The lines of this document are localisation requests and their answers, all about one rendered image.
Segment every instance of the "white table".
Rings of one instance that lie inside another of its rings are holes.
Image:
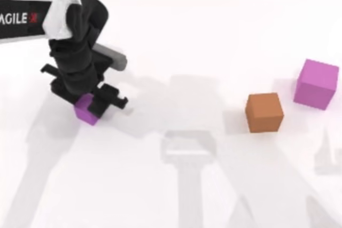
[[[45,40],[0,45],[0,227],[342,227],[341,86],[292,102],[306,58],[341,64],[342,0],[101,1],[130,103],[95,127],[49,91]],[[281,130],[249,134],[273,91]]]

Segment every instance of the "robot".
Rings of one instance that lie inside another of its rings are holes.
[[[128,103],[119,89],[99,86],[109,68],[127,65],[125,55],[96,43],[107,20],[99,0],[0,0],[0,43],[47,38],[56,67],[46,64],[41,72],[54,76],[51,91],[74,106],[91,95],[84,111],[100,119],[110,105]]]

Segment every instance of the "brown block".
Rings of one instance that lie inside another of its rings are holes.
[[[277,132],[284,119],[277,93],[249,95],[245,112],[251,133]]]

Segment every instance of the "large purple cube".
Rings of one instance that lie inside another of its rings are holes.
[[[98,121],[98,118],[88,111],[88,107],[91,104],[93,97],[92,94],[87,93],[86,95],[81,96],[74,105],[76,116],[90,125],[95,125]]]
[[[307,59],[297,80],[294,102],[325,110],[336,92],[339,67]]]

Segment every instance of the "black label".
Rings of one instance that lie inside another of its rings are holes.
[[[0,0],[0,40],[44,35],[49,1]]]

